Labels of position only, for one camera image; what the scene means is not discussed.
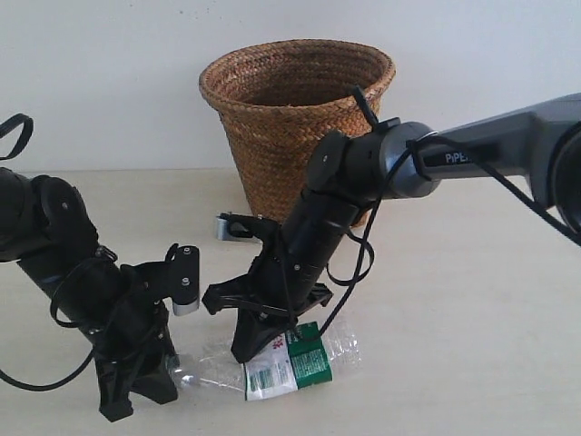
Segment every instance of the table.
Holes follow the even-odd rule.
[[[234,170],[53,175],[80,189],[102,243],[123,263],[160,260],[174,242],[195,244],[205,291],[245,273],[260,250],[213,237],[217,213],[248,212]],[[268,401],[212,388],[165,406],[133,395],[134,415],[111,424],[98,413],[89,367],[47,393],[0,384],[2,434],[581,433],[581,252],[572,243],[490,180],[445,182],[428,198],[385,202],[371,240],[376,264],[345,309],[359,340],[357,372]],[[351,274],[356,251],[344,241],[332,270]],[[31,383],[62,378],[89,343],[54,324],[48,300],[15,264],[0,274],[0,366]],[[341,289],[333,289],[336,302]],[[323,321],[329,311],[305,320]],[[202,307],[172,317],[172,336],[181,350],[200,352],[231,333],[234,317]]]

